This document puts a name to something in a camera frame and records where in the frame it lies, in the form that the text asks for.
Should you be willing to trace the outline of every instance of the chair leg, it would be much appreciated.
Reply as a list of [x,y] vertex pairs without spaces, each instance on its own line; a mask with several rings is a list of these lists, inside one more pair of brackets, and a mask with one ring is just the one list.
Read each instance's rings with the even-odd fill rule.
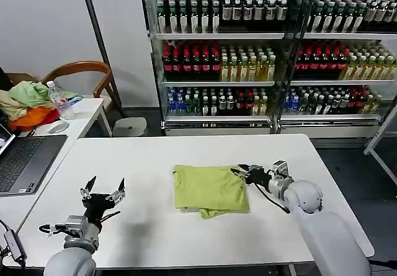
[[110,88],[110,86],[107,86],[106,88],[107,93],[109,94],[110,98],[112,99],[112,102],[114,103],[116,109],[118,110],[118,112],[120,113],[120,115],[123,118],[128,118],[127,114],[123,111],[121,104],[118,102],[112,88]]

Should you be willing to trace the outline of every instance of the white wall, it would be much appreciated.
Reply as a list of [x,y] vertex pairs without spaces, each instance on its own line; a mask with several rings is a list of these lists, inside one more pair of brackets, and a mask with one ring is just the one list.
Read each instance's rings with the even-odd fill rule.
[[124,107],[158,107],[141,0],[92,0]]
[[[157,107],[153,69],[140,0],[93,0],[123,106]],[[44,78],[79,60],[102,61],[84,0],[0,0],[0,66]],[[81,94],[103,75],[57,79]]]

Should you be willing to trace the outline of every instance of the laptop screen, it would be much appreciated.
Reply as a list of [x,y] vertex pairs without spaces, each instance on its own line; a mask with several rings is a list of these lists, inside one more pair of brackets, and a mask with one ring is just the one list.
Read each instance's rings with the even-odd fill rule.
[[0,154],[7,148],[10,142],[15,138],[7,125],[0,120]]

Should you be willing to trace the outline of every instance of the shelf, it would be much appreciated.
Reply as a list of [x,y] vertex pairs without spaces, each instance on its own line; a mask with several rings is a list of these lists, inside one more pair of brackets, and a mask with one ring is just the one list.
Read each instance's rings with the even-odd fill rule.
[[397,40],[397,34],[385,33],[311,33],[304,34],[305,39],[373,39],[373,40]]
[[283,39],[284,33],[157,33],[157,39]]
[[163,82],[166,87],[271,87],[274,81],[263,82]]
[[348,86],[348,85],[388,85],[394,82],[391,80],[377,80],[377,79],[355,79],[348,81],[291,81],[291,86],[328,86],[328,85],[338,85],[338,86]]
[[166,122],[269,122],[268,116],[166,116]]
[[353,114],[353,115],[282,115],[281,122],[302,122],[302,121],[377,121],[381,118],[377,114]]

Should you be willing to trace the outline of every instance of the laptop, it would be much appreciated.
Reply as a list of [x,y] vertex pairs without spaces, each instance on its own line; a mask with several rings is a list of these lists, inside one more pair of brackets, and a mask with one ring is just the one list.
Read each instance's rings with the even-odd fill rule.
[[66,135],[16,137],[0,121],[0,197],[34,194]]

